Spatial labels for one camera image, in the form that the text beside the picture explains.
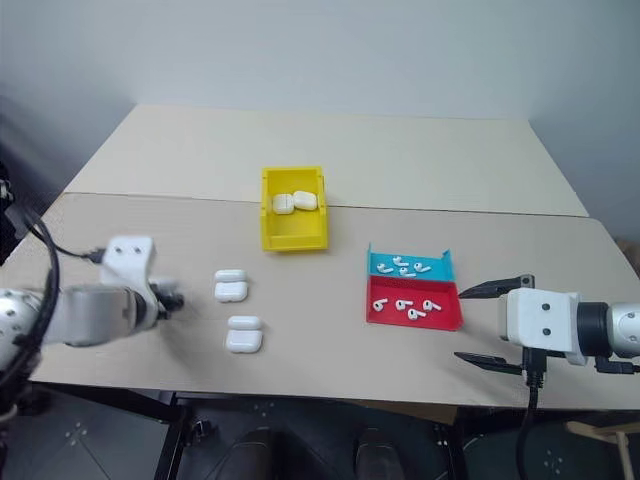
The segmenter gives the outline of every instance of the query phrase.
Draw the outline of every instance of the white earbud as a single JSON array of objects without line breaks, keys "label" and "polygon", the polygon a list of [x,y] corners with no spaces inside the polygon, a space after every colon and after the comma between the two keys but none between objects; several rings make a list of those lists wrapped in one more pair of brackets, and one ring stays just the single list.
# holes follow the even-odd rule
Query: white earbud
[{"label": "white earbud", "polygon": [[388,298],[381,298],[380,300],[376,300],[375,302],[373,302],[373,309],[376,312],[381,312],[382,309],[384,308],[384,304],[387,303],[389,301]]},{"label": "white earbud", "polygon": [[422,302],[422,309],[430,312],[431,310],[442,310],[442,307],[440,305],[438,305],[437,303],[433,303],[431,300],[425,300],[424,302]]},{"label": "white earbud", "polygon": [[414,310],[413,308],[410,308],[409,311],[407,312],[407,317],[409,317],[409,320],[417,320],[418,317],[426,317],[427,314],[424,312],[420,312],[418,310]]},{"label": "white earbud", "polygon": [[397,265],[398,267],[408,267],[409,264],[407,262],[403,262],[402,261],[402,257],[393,257],[393,263],[394,265]]},{"label": "white earbud", "polygon": [[396,300],[396,310],[404,310],[407,305],[413,305],[411,300]]},{"label": "white earbud", "polygon": [[387,268],[387,266],[384,263],[379,263],[378,265],[376,265],[376,269],[380,273],[391,273],[391,272],[393,272],[393,268],[392,267]]},{"label": "white earbud", "polygon": [[402,275],[403,277],[415,277],[416,274],[411,272],[409,273],[409,269],[407,267],[400,267],[400,275]]},{"label": "white earbud", "polygon": [[424,273],[431,270],[431,267],[423,267],[420,262],[413,264],[413,269],[418,273]]}]

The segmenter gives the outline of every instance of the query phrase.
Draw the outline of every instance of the white wall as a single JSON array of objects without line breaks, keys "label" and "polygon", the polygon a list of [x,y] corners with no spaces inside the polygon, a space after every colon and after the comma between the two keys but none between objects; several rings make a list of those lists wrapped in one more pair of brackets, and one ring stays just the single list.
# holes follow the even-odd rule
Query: white wall
[{"label": "white wall", "polygon": [[134,102],[529,118],[591,214],[640,240],[637,0],[2,0],[0,14],[0,140],[49,197]]}]

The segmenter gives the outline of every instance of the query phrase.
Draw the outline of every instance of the red tray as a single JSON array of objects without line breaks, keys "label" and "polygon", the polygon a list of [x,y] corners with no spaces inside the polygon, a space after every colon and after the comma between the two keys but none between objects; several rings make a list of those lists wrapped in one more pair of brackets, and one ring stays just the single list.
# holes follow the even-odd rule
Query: red tray
[{"label": "red tray", "polygon": [[[381,298],[388,298],[381,312],[376,312],[372,304]],[[397,310],[396,300],[410,300],[413,305],[405,310]],[[431,300],[442,307],[441,311],[427,312],[426,317],[409,320],[407,311],[422,310],[422,303]],[[386,323],[405,327],[433,328],[436,330],[458,330],[463,323],[458,290],[454,282],[413,280],[407,278],[369,275],[367,284],[367,322]]]}]

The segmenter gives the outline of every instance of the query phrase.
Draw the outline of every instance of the floor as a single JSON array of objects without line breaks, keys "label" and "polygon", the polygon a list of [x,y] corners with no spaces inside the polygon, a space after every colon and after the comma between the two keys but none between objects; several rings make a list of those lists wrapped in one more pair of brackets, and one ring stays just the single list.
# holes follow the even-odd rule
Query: floor
[{"label": "floor", "polygon": [[[261,426],[299,439],[306,452],[322,459],[330,478],[354,478],[354,441],[368,426],[380,428],[392,440],[407,480],[447,477],[431,424],[424,420],[325,400],[219,397],[213,401],[215,407],[208,400],[194,400],[192,405],[199,419],[211,422],[214,433],[185,450],[181,480],[213,480],[234,441]],[[55,394],[48,412],[12,423],[3,478],[151,479],[166,430],[153,420]],[[514,444],[515,432],[466,439],[470,479],[516,478]],[[632,459],[640,464],[638,444],[632,439]],[[622,477],[615,447],[571,435],[561,424],[533,430],[528,468],[532,479]]]}]

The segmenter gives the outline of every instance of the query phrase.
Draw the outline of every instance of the yellow plastic tray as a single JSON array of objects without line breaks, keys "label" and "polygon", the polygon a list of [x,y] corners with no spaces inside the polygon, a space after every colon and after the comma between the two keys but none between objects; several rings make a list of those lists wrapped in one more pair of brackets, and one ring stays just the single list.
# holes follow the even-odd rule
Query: yellow plastic tray
[{"label": "yellow plastic tray", "polygon": [[[296,190],[314,193],[318,197],[318,208],[313,211],[295,209],[289,215],[273,213],[273,196],[279,193],[293,193]],[[329,246],[329,233],[322,168],[264,168],[260,223],[263,250],[286,252],[326,249]]]}]

